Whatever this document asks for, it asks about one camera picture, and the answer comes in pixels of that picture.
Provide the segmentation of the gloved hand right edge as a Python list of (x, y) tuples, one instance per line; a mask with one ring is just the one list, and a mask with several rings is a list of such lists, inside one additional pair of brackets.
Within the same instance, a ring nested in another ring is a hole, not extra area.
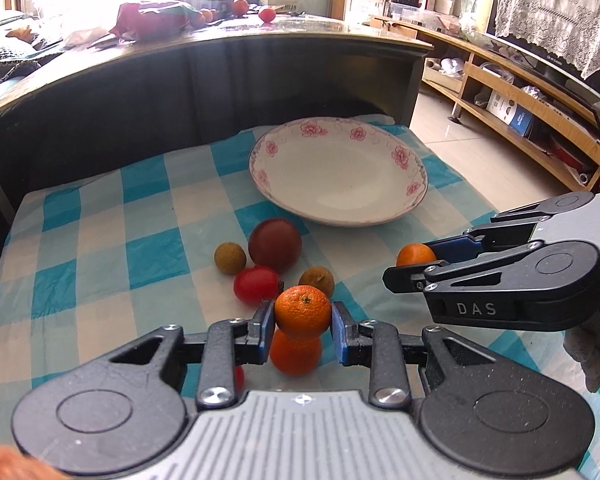
[(566, 330), (562, 346), (580, 364), (588, 391), (600, 390), (600, 314), (594, 314), (584, 325)]

